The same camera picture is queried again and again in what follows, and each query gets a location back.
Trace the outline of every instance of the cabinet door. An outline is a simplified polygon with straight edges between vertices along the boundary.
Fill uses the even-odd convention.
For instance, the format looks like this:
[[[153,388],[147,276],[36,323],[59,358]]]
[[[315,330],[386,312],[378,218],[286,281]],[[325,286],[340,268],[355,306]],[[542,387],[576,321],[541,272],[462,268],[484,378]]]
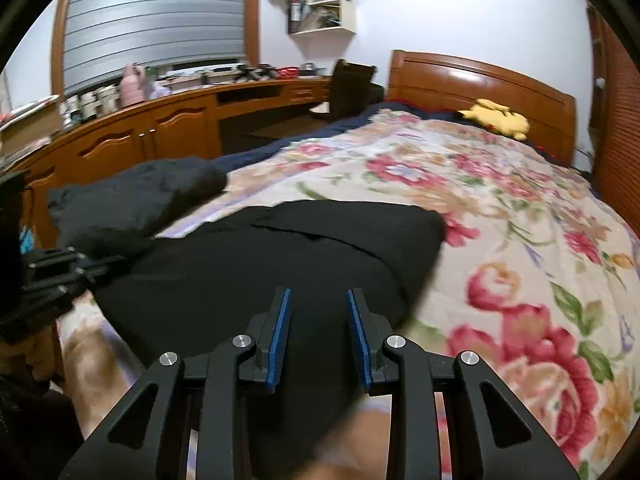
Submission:
[[[36,238],[36,245],[52,248],[58,238],[58,230],[49,219],[49,189],[61,187],[66,182],[61,177],[60,158],[56,152],[44,156],[30,165],[25,177],[26,190],[22,199],[21,225],[28,225]]]
[[[222,149],[213,106],[211,97],[201,97],[151,110],[152,126],[146,144],[151,145],[153,158],[220,156]]]
[[[70,182],[88,184],[146,160],[142,137],[146,113],[117,120],[64,147]]]

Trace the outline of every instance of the gray roller shade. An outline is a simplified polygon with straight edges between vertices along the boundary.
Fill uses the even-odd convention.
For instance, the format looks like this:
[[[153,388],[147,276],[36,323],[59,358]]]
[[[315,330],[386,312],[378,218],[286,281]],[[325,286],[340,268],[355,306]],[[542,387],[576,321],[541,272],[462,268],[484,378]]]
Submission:
[[[70,0],[65,94],[112,79],[128,63],[161,66],[241,57],[244,0]]]

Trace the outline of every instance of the metal screw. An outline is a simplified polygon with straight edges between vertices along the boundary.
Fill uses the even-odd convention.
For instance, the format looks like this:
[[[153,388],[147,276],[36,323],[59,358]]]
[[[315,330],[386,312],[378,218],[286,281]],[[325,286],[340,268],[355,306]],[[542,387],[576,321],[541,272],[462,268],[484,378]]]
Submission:
[[[386,344],[391,346],[391,348],[402,348],[406,345],[406,339],[401,335],[390,335],[386,338]]]
[[[471,350],[466,350],[462,352],[460,359],[462,359],[462,362],[465,365],[477,365],[478,361],[480,360],[480,358],[478,357],[478,354],[476,354],[475,352],[472,352]]]
[[[237,335],[232,343],[238,348],[244,348],[245,346],[249,346],[251,344],[251,336],[245,334]]]
[[[162,366],[171,366],[178,360],[178,354],[175,352],[165,352],[160,356],[160,364]]]

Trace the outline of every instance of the triangular cutout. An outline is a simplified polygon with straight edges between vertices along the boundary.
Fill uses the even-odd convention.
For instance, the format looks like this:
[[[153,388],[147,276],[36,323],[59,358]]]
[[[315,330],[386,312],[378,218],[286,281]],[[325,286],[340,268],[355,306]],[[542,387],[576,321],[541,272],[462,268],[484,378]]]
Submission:
[[[480,384],[480,391],[497,447],[505,448],[531,439],[529,428],[492,384]]]
[[[145,441],[146,427],[149,425],[151,410],[156,402],[158,386],[150,384],[135,400],[133,405],[120,417],[109,432],[108,440],[131,449],[140,449]]]

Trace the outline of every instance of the yellow plush toy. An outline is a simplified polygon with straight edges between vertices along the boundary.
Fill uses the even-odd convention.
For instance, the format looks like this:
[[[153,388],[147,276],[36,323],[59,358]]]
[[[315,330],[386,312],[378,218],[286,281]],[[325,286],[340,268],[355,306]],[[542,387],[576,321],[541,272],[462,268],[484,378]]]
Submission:
[[[472,119],[482,126],[491,127],[496,133],[516,140],[526,140],[529,121],[520,114],[510,112],[509,107],[487,99],[478,99],[471,110],[460,110],[465,119]]]

